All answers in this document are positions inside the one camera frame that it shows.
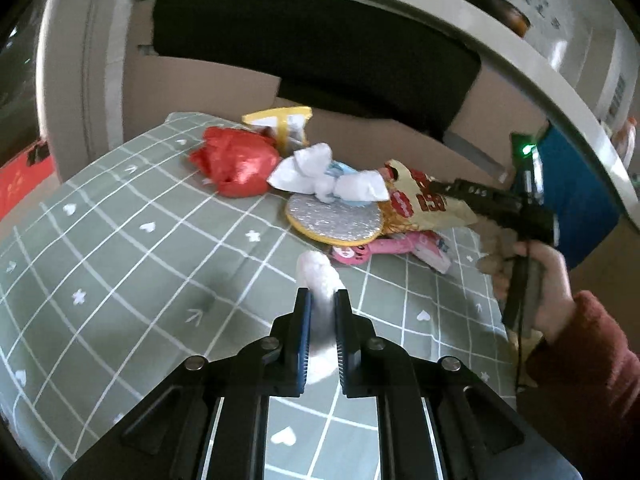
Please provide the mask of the right hand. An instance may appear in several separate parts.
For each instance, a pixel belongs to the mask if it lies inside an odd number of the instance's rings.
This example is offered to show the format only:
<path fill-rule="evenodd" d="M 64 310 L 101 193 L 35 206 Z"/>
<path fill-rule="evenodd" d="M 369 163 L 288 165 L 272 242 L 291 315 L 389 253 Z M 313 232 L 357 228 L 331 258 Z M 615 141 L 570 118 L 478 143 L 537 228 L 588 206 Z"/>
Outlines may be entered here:
<path fill-rule="evenodd" d="M 548 344 L 553 344 L 576 311 L 562 254 L 538 240 L 519 242 L 513 230 L 500 228 L 487 219 L 474 224 L 472 230 L 480 237 L 483 254 L 477 261 L 477 270 L 490 277 L 496 299 L 506 300 L 508 296 L 515 256 L 528 257 L 538 264 L 538 307 L 532 327 Z"/>

